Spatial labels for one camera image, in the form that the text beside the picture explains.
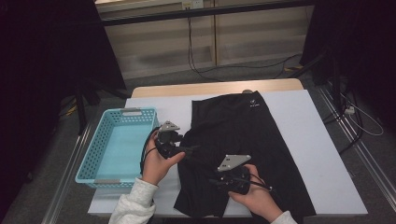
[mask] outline hand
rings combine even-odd
[[[155,148],[154,141],[157,139],[157,132],[154,132],[148,140],[148,145],[146,147],[146,153],[148,153],[148,155],[145,160],[142,176],[142,180],[152,185],[158,185],[168,173],[169,168],[181,161],[186,155],[185,152],[179,152],[174,157],[165,159],[160,152],[158,152],[158,149]]]
[[[249,164],[245,166],[249,169],[249,172],[251,174],[259,176],[256,166]],[[253,175],[251,176],[250,181],[259,183],[263,181],[262,179],[258,179]],[[282,210],[280,210],[280,208],[274,202],[268,190],[262,187],[250,185],[249,191],[246,195],[238,194],[231,191],[229,191],[228,194],[234,201],[243,204],[252,213],[265,218],[269,222],[273,222],[283,213]]]

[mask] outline metal bracket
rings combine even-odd
[[[172,123],[171,121],[167,120],[160,128],[159,132],[172,132],[179,130],[180,127],[178,127],[176,124]]]
[[[233,168],[250,159],[251,157],[249,155],[225,155],[223,162],[218,167],[218,171],[223,172],[232,170]]]

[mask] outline white logo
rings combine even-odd
[[[256,100],[251,100],[250,107],[255,107],[255,106],[259,106],[259,104],[257,104]]]

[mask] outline black garment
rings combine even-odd
[[[192,102],[191,129],[182,147],[200,146],[190,160],[178,164],[181,190],[175,208],[190,216],[222,217],[229,196],[208,179],[225,155],[250,155],[268,186],[276,189],[276,203],[293,216],[312,216],[310,201],[297,166],[258,92],[221,95]]]

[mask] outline blue plastic basket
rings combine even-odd
[[[126,188],[140,176],[149,133],[160,123],[153,107],[109,109],[93,135],[76,182],[91,188]]]

